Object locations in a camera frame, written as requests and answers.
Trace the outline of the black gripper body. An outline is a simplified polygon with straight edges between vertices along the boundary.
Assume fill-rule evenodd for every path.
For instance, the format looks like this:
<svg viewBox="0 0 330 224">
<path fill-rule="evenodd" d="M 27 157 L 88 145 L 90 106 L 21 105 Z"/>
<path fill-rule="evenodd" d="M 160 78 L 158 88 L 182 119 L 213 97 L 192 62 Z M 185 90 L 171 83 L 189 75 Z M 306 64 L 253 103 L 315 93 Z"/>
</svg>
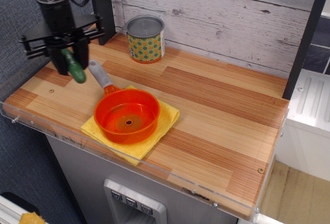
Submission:
<svg viewBox="0 0 330 224">
<path fill-rule="evenodd" d="M 105 34 L 98 15 L 74 15 L 70 0 L 36 0 L 43 20 L 20 37 L 28 58 L 48 56 L 47 47 L 63 49 L 86 38 L 88 42 Z"/>
</svg>

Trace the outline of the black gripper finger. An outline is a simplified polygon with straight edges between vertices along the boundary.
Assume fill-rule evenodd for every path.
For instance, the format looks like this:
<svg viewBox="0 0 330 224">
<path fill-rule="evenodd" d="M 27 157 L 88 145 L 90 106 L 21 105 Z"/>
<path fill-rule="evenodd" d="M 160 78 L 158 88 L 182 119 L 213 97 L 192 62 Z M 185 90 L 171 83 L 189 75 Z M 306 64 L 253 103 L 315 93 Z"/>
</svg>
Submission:
<svg viewBox="0 0 330 224">
<path fill-rule="evenodd" d="M 64 58 L 60 49 L 49 48 L 48 50 L 49 57 L 53 62 L 55 68 L 57 69 L 60 75 L 68 75 L 68 66 L 66 59 Z"/>
<path fill-rule="evenodd" d="M 73 45 L 73 51 L 75 59 L 80 63 L 83 70 L 85 70 L 89 64 L 89 41 L 87 38 L 80 38 Z"/>
</svg>

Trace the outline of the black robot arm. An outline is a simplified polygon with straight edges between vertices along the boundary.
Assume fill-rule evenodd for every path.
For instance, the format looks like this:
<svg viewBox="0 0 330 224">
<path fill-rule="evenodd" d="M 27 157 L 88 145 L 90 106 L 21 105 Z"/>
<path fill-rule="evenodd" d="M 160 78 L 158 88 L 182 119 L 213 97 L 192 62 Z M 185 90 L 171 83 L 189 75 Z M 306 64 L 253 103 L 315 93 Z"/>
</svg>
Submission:
<svg viewBox="0 0 330 224">
<path fill-rule="evenodd" d="M 74 15 L 70 3 L 83 7 L 75 0 L 36 0 L 43 20 L 20 37 L 29 59 L 49 57 L 61 75 L 72 75 L 78 83 L 86 79 L 84 70 L 89 65 L 88 45 L 104 35 L 98 14 Z"/>
</svg>

